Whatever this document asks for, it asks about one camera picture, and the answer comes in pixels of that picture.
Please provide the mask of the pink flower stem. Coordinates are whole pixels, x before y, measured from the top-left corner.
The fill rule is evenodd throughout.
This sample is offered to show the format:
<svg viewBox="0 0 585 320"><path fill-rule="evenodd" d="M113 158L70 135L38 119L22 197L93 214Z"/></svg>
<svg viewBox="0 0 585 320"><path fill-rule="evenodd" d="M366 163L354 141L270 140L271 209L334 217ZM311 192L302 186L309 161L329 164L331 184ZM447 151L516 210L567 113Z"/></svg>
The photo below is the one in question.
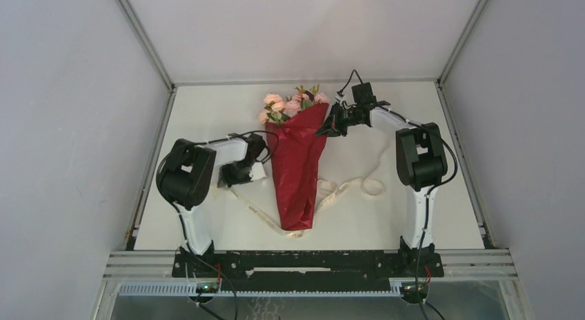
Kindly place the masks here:
<svg viewBox="0 0 585 320"><path fill-rule="evenodd" d="M318 93L319 85L311 88L297 86L295 90L297 93L286 99L284 113L288 117L293 117L315 104L315 96Z"/></svg>
<svg viewBox="0 0 585 320"><path fill-rule="evenodd" d="M279 113L279 122L277 124L282 124L288 119L288 116L285 114L286 102L278 94L267 94L263 99L263 103L263 110L272 110Z"/></svg>
<svg viewBox="0 0 585 320"><path fill-rule="evenodd" d="M262 110L259 114L259 122L262 125L266 123L278 123L279 113L272 110Z"/></svg>
<svg viewBox="0 0 585 320"><path fill-rule="evenodd" d="M314 85L310 89L310 93L311 93L310 98L312 99L313 103L315 103L315 104L321 104L321 103L329 104L330 103L329 97L320 91L319 84Z"/></svg>

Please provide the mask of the red wrapping paper sheet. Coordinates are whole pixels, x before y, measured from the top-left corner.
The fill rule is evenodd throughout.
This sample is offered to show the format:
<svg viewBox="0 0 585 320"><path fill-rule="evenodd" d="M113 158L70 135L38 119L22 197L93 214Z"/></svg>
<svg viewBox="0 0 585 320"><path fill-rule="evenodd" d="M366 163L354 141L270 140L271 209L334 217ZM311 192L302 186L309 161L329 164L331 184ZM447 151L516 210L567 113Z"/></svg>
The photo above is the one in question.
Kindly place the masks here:
<svg viewBox="0 0 585 320"><path fill-rule="evenodd" d="M268 122L267 142L271 151L280 226L283 230L311 229L317 198L319 159L327 138L317 136L327 103L302 110L282 124Z"/></svg>

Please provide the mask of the cream ribbon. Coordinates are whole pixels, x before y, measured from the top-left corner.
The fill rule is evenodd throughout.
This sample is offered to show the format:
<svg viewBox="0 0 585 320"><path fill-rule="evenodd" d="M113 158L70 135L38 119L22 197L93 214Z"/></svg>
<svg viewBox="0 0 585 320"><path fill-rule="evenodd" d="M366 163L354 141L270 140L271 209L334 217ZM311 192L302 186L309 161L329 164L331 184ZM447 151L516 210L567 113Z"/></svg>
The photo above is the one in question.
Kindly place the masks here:
<svg viewBox="0 0 585 320"><path fill-rule="evenodd" d="M379 198L386 193L386 185L377 179L374 179L374 175L379 171L382 160L390 152L390 146L386 146L378 158L378 162L374 170L367 177L358 177L349 181L345 181L342 184L334 183L332 181L320 179L317 181L317 191L325 192L326 196L319 202L315 208L315 213L320 210L331 207L334 202L340 198L340 196L348 191L350 188L359 187L359 191L367 197ZM238 189L230 187L228 191L242 203L250 212L252 212L261 222L266 224L271 230L277 234L292 239L302 238L310 228L301 230L284 230L278 223L272 220L261 208L256 206L252 201L246 198Z"/></svg>

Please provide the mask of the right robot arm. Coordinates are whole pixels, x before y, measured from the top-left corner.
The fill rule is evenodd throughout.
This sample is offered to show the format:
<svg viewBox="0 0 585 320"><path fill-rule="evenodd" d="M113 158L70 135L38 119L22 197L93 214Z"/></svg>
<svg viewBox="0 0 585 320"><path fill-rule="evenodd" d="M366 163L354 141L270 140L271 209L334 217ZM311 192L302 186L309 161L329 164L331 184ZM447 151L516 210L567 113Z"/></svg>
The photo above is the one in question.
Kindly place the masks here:
<svg viewBox="0 0 585 320"><path fill-rule="evenodd" d="M335 103L317 136L345 137L351 126L365 125L395 140L396 171L408 188L406 227L400 237L399 269L408 276L418 275L426 260L436 255L431 221L438 188L448 182L446 154L452 149L443 140L436 123L417 123L379 101L370 83L351 88L354 103L344 101L339 90Z"/></svg>

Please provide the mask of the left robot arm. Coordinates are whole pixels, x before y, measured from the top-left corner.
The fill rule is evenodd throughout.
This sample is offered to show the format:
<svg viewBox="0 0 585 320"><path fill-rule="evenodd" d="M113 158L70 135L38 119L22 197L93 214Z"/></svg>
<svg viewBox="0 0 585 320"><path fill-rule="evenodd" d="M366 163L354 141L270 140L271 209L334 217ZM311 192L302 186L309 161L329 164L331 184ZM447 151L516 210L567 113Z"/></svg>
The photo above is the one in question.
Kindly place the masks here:
<svg viewBox="0 0 585 320"><path fill-rule="evenodd" d="M181 247L192 255L189 268L200 277L211 274L215 257L205 215L199 207L205 201L217 171L217 186L230 188L266 178L264 164L273 151L258 131L229 134L222 139L175 141L161 160L155 175L159 194L179 215L184 236Z"/></svg>

